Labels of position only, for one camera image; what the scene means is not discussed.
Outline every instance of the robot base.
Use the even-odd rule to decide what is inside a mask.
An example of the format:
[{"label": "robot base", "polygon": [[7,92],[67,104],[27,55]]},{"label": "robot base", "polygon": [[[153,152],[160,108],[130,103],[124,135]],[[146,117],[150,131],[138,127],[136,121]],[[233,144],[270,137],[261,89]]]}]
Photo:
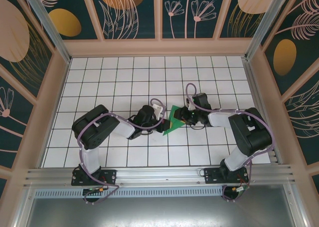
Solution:
[{"label": "robot base", "polygon": [[[101,167],[92,174],[92,176],[99,181],[115,184],[116,180],[116,170],[102,170]],[[84,170],[79,166],[79,170],[74,170],[72,172],[72,186],[101,186],[101,184],[95,182],[87,174]]]},{"label": "robot base", "polygon": [[206,184],[240,184],[240,178],[245,182],[248,182],[248,174],[245,167],[242,167],[236,171],[228,173],[225,176],[222,169],[219,168],[205,168],[204,177]]}]

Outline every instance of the black mounting plate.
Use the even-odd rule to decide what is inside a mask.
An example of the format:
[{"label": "black mounting plate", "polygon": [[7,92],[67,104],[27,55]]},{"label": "black mounting plate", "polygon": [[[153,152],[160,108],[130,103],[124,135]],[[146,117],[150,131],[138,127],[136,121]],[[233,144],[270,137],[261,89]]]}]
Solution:
[{"label": "black mounting plate", "polygon": [[222,176],[219,168],[205,168],[204,170],[204,177],[206,184],[235,184],[240,183],[240,178],[238,175],[245,181],[248,182],[248,174],[246,168],[240,168],[239,170],[235,171],[233,175],[229,175],[228,178],[225,180]]},{"label": "black mounting plate", "polygon": [[[116,170],[101,170],[99,174],[99,181],[106,182],[108,184],[115,184]],[[83,175],[82,170],[73,171],[72,186],[101,186],[101,184],[89,178],[87,175]]]}]

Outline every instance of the white grid surface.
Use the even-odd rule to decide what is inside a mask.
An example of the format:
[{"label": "white grid surface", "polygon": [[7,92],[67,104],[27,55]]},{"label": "white grid surface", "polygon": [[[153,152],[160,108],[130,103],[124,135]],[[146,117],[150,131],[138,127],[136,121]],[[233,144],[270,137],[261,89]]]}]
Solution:
[{"label": "white grid surface", "polygon": [[[129,118],[156,97],[169,116],[172,105],[184,105],[189,82],[208,95],[212,108],[254,106],[239,56],[73,58],[42,166],[79,164],[71,126],[95,106]],[[219,165],[235,147],[231,130],[183,126],[166,136],[153,132],[132,141],[111,134],[100,146],[99,161],[102,167]],[[253,163],[269,164],[268,154]]]}]

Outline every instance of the metal grate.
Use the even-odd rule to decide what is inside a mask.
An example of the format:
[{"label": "metal grate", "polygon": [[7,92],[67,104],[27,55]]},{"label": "metal grate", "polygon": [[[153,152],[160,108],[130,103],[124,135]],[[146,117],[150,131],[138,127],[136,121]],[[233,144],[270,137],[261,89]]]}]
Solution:
[{"label": "metal grate", "polygon": [[[104,197],[111,190],[94,193],[88,198]],[[74,199],[82,198],[83,189],[41,189],[35,193],[35,199]],[[222,186],[212,187],[175,187],[175,188],[122,188],[111,198],[145,198],[145,197],[198,197],[221,196]]]}]

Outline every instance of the green object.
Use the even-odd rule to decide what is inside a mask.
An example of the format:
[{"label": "green object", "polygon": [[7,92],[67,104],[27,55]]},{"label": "green object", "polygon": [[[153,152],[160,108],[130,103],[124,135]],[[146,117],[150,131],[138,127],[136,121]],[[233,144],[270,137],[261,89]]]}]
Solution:
[{"label": "green object", "polygon": [[174,105],[171,107],[170,115],[169,115],[169,118],[168,118],[168,120],[170,121],[170,128],[169,128],[167,131],[164,131],[163,136],[164,136],[164,135],[167,135],[168,133],[170,133],[170,132],[176,130],[177,128],[179,128],[179,127],[181,127],[181,126],[183,126],[183,125],[185,125],[185,122],[182,122],[182,121],[180,121],[180,120],[174,118],[174,112],[175,112],[178,108],[180,108],[180,107],[174,106]]}]

